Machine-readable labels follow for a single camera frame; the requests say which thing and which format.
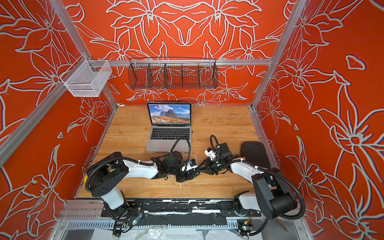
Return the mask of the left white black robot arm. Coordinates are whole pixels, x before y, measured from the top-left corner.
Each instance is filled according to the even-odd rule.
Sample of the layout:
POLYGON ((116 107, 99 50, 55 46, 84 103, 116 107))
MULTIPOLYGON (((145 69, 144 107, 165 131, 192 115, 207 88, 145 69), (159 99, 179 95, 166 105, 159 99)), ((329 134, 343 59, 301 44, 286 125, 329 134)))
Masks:
POLYGON ((169 175, 183 183, 197 177, 198 164, 191 159, 191 143, 187 137, 180 137, 170 151, 149 161, 139 161, 114 152, 91 165, 86 171, 85 189, 94 198, 100 198, 107 210, 126 208, 127 202, 118 184, 128 178, 150 180, 165 179, 169 175))

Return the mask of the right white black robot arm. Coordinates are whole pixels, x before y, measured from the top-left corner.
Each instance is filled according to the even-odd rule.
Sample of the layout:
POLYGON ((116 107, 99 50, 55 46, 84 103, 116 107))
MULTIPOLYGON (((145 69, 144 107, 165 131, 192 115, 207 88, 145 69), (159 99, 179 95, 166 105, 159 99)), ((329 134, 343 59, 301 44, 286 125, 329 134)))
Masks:
POLYGON ((237 197, 241 209, 257 210, 269 220, 297 220, 304 216, 304 197, 278 168, 271 167, 261 142, 242 143, 240 155, 233 155, 228 145, 219 144, 214 135, 210 136, 210 143, 211 147, 205 150, 207 158, 198 169, 208 175, 230 172, 251 183, 255 193, 244 192, 237 197))

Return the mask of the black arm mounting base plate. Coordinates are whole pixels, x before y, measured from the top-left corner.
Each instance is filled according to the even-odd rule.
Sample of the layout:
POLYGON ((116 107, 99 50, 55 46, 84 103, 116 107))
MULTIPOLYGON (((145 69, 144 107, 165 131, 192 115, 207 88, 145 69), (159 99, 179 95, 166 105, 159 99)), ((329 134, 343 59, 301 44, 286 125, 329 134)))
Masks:
POLYGON ((222 217, 260 217, 256 210, 236 210, 234 199, 127 199, 134 214, 216 214, 222 217))

